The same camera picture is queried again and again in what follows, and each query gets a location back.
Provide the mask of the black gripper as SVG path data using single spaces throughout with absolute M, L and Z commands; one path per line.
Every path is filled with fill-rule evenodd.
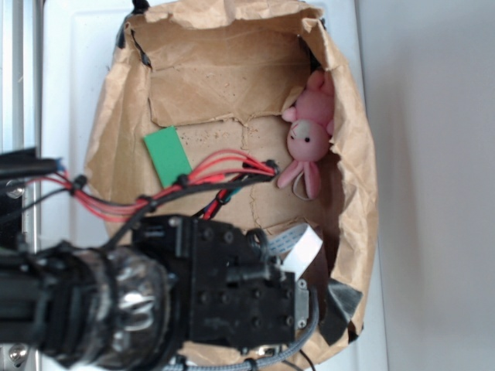
M 133 230 L 132 245 L 166 269 L 170 352 L 185 342 L 234 349 L 289 344 L 309 322 L 306 284 L 269 254 L 260 229 L 153 216 Z

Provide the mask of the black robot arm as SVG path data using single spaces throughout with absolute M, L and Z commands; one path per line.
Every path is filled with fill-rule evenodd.
M 184 196 L 215 191 L 215 210 L 246 186 L 278 174 L 238 150 L 222 150 L 153 196 L 131 204 L 99 199 L 86 179 L 69 180 L 56 159 L 34 149 L 1 156 L 1 191 L 48 180 L 100 218 L 120 223 L 101 247 L 63 241 L 30 253 L 23 240 L 1 252 L 1 340 L 38 349 L 61 366 L 185 370 L 186 342 L 247 354 L 233 370 L 260 370 L 299 352 L 314 332 L 317 297 L 270 254 L 263 230 L 243 232 L 195 216 L 156 214 Z

